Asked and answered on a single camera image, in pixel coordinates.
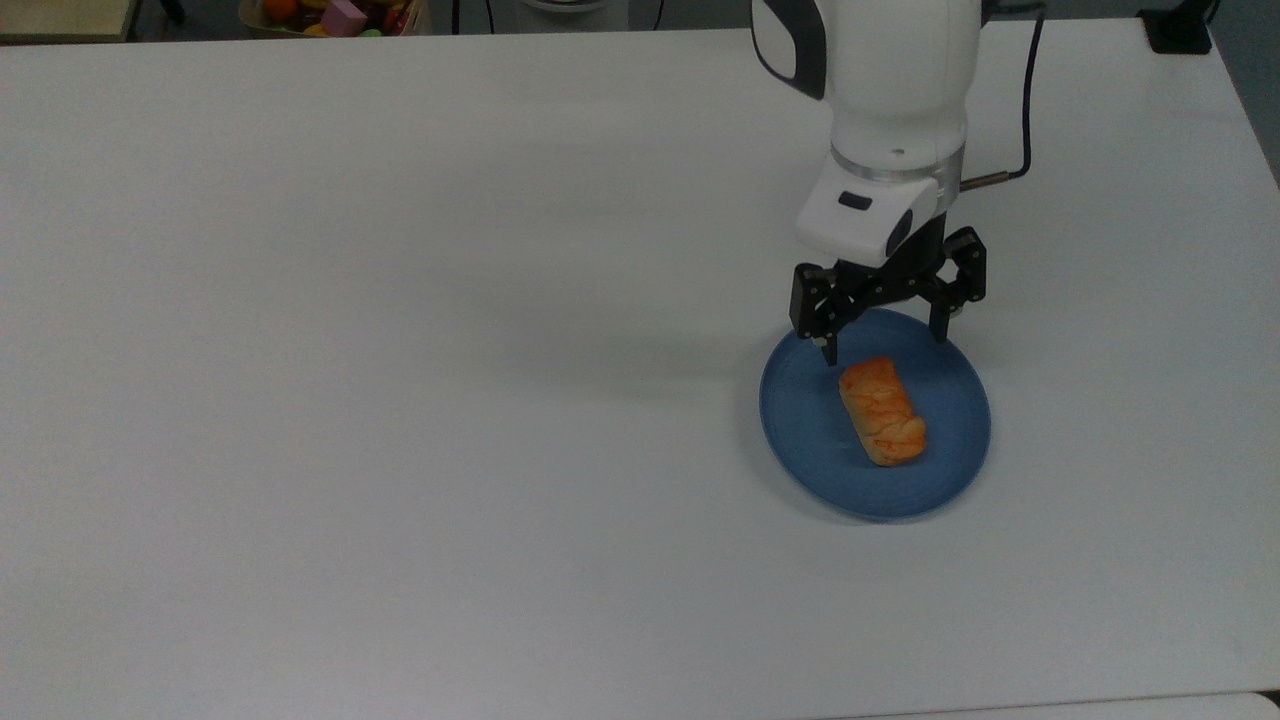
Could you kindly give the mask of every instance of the black button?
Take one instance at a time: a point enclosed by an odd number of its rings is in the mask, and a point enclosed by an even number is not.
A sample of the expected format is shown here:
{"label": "black button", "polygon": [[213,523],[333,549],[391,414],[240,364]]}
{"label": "black button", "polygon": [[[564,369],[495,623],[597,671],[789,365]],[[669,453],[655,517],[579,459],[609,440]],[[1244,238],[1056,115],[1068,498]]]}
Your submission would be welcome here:
{"label": "black button", "polygon": [[845,208],[852,208],[854,210],[865,210],[872,206],[872,199],[845,191],[840,193],[840,204]]}

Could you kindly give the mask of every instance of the pink block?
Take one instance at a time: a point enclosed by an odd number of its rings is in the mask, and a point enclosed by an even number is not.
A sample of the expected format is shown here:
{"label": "pink block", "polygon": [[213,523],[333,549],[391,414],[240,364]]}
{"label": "pink block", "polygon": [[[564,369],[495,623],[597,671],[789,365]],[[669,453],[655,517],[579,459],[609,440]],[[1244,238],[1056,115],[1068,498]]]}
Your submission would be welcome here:
{"label": "pink block", "polygon": [[320,24],[333,37],[355,37],[365,29],[369,15],[361,13],[351,0],[329,0],[320,17]]}

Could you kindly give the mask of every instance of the floor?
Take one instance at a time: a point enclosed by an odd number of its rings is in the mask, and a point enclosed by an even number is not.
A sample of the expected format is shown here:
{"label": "floor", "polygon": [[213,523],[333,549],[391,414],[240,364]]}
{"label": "floor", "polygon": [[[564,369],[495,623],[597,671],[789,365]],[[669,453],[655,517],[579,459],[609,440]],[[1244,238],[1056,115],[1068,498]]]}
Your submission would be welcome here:
{"label": "floor", "polygon": [[[141,0],[137,35],[141,41],[242,40],[241,0],[182,0],[187,19],[170,23],[159,0]],[[492,0],[494,26],[507,32],[513,24],[513,3]],[[630,0],[632,27],[653,27],[662,6],[662,27],[742,27],[749,22],[750,0]],[[1050,0],[1050,17],[1133,17],[1142,8],[1170,8],[1175,0]],[[449,31],[449,0],[429,0],[435,32]],[[483,0],[462,0],[465,33],[488,32]],[[1276,0],[1222,0],[1213,35],[1253,122],[1271,172],[1280,178],[1280,3]]]}

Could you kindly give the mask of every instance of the blue plate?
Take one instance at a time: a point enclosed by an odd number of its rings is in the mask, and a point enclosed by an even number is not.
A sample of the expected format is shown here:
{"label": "blue plate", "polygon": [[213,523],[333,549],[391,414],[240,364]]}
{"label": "blue plate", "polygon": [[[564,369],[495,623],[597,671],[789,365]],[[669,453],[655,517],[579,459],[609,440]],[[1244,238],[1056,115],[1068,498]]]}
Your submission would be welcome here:
{"label": "blue plate", "polygon": [[[924,323],[891,310],[868,310],[838,340],[835,368],[795,334],[764,366],[760,421],[778,461],[813,495],[868,520],[915,518],[955,500],[991,446],[991,409],[978,373],[956,346],[936,343]],[[840,400],[841,373],[879,355],[893,360],[925,425],[924,454],[896,468],[870,461]]]}

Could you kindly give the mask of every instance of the basket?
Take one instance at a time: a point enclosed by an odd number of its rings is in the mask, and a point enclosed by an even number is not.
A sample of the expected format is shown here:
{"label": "basket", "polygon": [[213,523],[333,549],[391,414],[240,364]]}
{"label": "basket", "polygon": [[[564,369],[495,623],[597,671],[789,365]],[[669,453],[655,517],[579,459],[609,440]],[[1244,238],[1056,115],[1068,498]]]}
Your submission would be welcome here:
{"label": "basket", "polygon": [[[410,0],[408,19],[404,20],[404,29],[401,36],[404,35],[431,35],[431,17],[426,9],[426,0]],[[278,37],[316,37],[314,35],[305,35],[301,32],[293,32],[292,29],[285,29],[271,22],[271,18],[266,17],[262,10],[261,0],[241,0],[239,6],[241,24],[248,31],[251,37],[264,40],[264,38],[278,38]]]}

